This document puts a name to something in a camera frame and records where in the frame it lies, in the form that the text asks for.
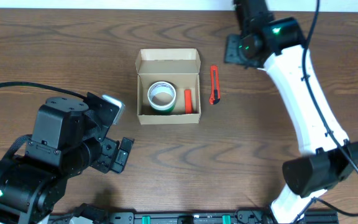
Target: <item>orange object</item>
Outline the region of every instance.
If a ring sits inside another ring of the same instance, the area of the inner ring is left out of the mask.
[[[211,65],[211,96],[209,103],[215,105],[221,100],[221,89],[219,87],[219,72],[218,66]]]
[[[191,106],[191,90],[185,90],[185,113],[190,114],[193,112]]]

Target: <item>tape roll core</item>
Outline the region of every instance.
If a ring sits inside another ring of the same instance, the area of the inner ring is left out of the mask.
[[[167,102],[167,96],[170,96],[172,100]],[[156,82],[150,86],[147,92],[147,98],[153,109],[160,113],[169,113],[175,107],[177,92],[168,82]]]

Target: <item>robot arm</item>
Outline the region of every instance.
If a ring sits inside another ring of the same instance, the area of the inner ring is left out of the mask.
[[[18,138],[0,160],[1,223],[47,222],[45,217],[64,196],[69,178],[88,167],[105,174],[124,170],[134,140],[123,138],[120,144],[106,137],[124,104],[108,95],[79,97],[83,101],[47,99],[33,134]],[[25,155],[15,155],[25,142]]]
[[[287,185],[270,209],[278,223],[291,223],[309,205],[338,182],[346,179],[351,165],[327,133],[302,71],[305,38],[294,18],[274,20],[264,1],[236,0],[241,35],[227,39],[225,61],[264,70],[278,88],[291,117],[302,158],[283,165]],[[306,72],[323,117],[341,146],[358,164],[358,142],[350,143],[336,121],[306,54]]]

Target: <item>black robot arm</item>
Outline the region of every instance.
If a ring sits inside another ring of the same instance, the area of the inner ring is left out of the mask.
[[[38,111],[33,135],[0,160],[0,222],[38,223],[64,196],[67,180],[91,166],[120,174],[134,140],[106,138],[124,105],[88,93],[83,101],[52,97]],[[25,155],[15,155],[27,142]]]

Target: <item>dark wooden surface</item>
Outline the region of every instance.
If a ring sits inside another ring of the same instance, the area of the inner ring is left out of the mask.
[[[312,13],[276,17],[288,16],[308,31]],[[115,96],[126,112],[108,136],[136,138],[124,173],[89,168],[70,179],[55,212],[83,202],[139,212],[235,210],[263,207],[278,196],[282,163],[299,156],[295,132],[266,74],[223,64],[231,33],[237,33],[233,12],[0,9],[0,82]],[[135,57],[140,49],[180,47],[195,47],[201,55],[201,121],[141,126]],[[358,13],[321,13],[311,49],[336,118],[358,140]],[[212,64],[219,65],[222,91],[216,106],[208,103]],[[39,106],[56,95],[25,87],[0,90],[0,158],[16,137],[32,132]],[[323,198],[358,211],[358,177],[352,174]]]

